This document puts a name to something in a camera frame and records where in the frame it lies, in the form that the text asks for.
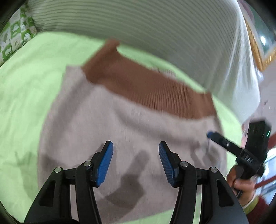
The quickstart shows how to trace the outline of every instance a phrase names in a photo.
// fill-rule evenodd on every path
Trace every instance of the sweater sleeve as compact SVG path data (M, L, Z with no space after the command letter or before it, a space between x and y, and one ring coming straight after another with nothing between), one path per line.
M270 136L268 141L268 148L271 149L276 146L276 133Z
M265 200L261 197L256 198L258 201L253 206L252 210L246 215L247 219L249 221L249 224L255 224L257 223L258 219L265 213L265 211L268 208L268 205L266 204Z

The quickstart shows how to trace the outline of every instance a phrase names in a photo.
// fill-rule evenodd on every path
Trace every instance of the blue gripper pad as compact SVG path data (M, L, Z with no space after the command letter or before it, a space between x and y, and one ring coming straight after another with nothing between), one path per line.
M107 170L109 167L109 164L111 162L111 158L113 156L113 143L111 141L107 141L103 147L103 150L105 149L106 144L108 144L105 154L102 157L102 160L100 161L100 164L98 166L97 170L97 179L96 179L96 185L99 187L105 180Z
M212 135L213 135L213 132L211 132L211 131L210 131L210 132L208 132L208 133L207 133L207 138L211 138L211 137L212 137Z
M167 180L172 185L172 187L174 187L176 184L175 177L177 177L177 175L179 174L179 168L173 167L174 164L172 164L173 161L172 161L170 153L171 152L170 152L166 142L160 142L159 156L160 156Z

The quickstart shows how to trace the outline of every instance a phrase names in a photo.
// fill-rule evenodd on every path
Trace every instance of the picture frame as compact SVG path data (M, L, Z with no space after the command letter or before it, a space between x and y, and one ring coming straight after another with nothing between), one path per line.
M245 19L256 67L264 71L276 58L276 32L260 17L256 10L244 0L238 0Z

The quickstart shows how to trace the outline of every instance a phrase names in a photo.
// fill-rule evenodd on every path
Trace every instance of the green bedsheet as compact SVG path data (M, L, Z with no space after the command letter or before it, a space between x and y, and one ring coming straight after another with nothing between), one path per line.
M81 65L103 40L68 33L39 33L0 68L0 200L23 222L36 194L39 135L51 103L60 90L66 65ZM120 46L125 56L148 68L172 70L196 91L204 89L173 65L143 51ZM241 125L213 98L225 136L239 144ZM235 157L228 155L227 167ZM194 222L198 222L199 209ZM131 223L169 223L172 210Z

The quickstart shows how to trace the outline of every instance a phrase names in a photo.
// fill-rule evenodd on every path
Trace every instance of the green checkered pillowcase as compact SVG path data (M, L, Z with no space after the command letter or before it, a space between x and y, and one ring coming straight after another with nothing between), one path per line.
M0 66L36 35L27 4L21 6L0 33Z

